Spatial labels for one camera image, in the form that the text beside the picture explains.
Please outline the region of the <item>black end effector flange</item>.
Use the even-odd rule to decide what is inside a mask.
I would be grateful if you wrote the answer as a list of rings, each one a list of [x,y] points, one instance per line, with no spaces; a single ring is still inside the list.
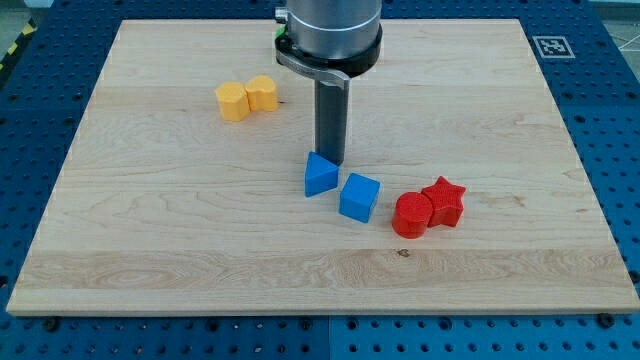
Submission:
[[[301,76],[346,89],[351,78],[364,74],[376,64],[382,37],[383,28],[379,25],[375,40],[364,51],[343,59],[326,59],[302,51],[289,37],[287,27],[282,27],[274,39],[276,61]]]

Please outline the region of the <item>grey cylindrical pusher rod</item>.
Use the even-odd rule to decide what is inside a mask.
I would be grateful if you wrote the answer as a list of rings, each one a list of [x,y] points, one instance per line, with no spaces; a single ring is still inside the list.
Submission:
[[[339,86],[314,82],[315,152],[328,161],[344,161],[348,118],[348,91]]]

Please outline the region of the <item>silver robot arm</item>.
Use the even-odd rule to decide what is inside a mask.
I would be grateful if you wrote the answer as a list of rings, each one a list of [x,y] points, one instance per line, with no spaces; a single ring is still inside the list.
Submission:
[[[276,61],[314,81],[315,152],[344,161],[351,80],[378,61],[383,28],[379,0],[287,0]]]

